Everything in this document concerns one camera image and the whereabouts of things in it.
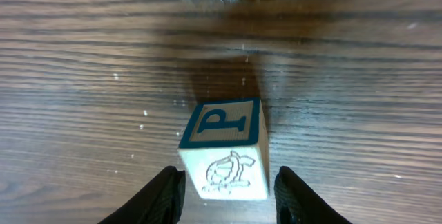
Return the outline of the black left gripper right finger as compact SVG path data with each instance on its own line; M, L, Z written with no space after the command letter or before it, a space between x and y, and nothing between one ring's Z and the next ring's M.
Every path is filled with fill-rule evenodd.
M277 224L351 224L287 166L275 178Z

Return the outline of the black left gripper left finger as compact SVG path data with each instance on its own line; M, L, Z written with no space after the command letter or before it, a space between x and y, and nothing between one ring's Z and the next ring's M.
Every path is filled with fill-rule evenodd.
M178 224L185 189L186 172L167 166L99 224Z

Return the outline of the blue letter P block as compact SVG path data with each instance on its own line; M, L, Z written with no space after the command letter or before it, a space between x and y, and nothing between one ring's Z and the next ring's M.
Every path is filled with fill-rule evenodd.
M197 105L178 153L202 199L269 195L269 139L259 97Z

